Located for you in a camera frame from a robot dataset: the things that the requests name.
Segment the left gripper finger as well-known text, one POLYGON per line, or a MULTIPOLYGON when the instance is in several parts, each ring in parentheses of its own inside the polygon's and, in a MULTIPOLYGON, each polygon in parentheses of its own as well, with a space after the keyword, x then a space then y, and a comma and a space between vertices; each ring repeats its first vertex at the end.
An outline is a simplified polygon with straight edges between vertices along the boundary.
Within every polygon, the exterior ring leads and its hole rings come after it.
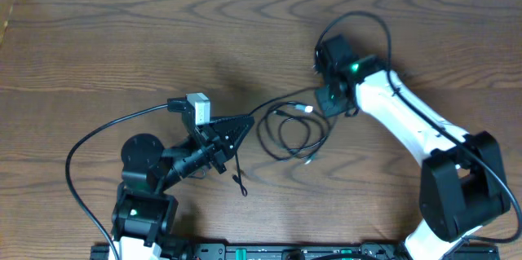
POLYGON ((245 138, 253 125, 254 118, 249 115, 216 118, 210 123, 210 127, 224 138, 245 138))
POLYGON ((223 133, 223 151, 227 158, 236 155, 245 137, 249 134, 249 129, 225 130, 223 133))

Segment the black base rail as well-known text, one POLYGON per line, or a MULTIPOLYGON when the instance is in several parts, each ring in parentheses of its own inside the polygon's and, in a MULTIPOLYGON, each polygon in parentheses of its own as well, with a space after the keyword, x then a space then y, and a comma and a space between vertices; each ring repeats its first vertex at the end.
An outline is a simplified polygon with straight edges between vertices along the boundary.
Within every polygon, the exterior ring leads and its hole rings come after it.
MULTIPOLYGON (((107 245, 91 246, 90 260, 112 258, 107 245)), ((410 259, 398 245, 365 242, 345 246, 297 246, 297 245, 224 245, 200 243, 185 245, 184 249, 164 248, 162 259, 215 259, 215 260, 261 260, 261 259, 315 259, 331 254, 364 254, 375 259, 410 259)), ((498 248, 483 245, 464 245, 442 259, 499 260, 498 248)))

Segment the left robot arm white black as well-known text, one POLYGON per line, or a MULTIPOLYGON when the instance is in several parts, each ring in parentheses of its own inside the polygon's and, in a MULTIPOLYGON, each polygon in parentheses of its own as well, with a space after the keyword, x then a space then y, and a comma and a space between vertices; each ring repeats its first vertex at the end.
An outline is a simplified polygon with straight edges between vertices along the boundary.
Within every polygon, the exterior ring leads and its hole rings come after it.
POLYGON ((152 134, 137 134, 122 147, 122 183, 113 222, 111 259, 194 259, 193 244, 171 235, 179 202, 165 191, 198 170, 226 171, 254 125, 249 115, 214 117, 198 125, 182 117, 188 137, 171 148, 152 134))

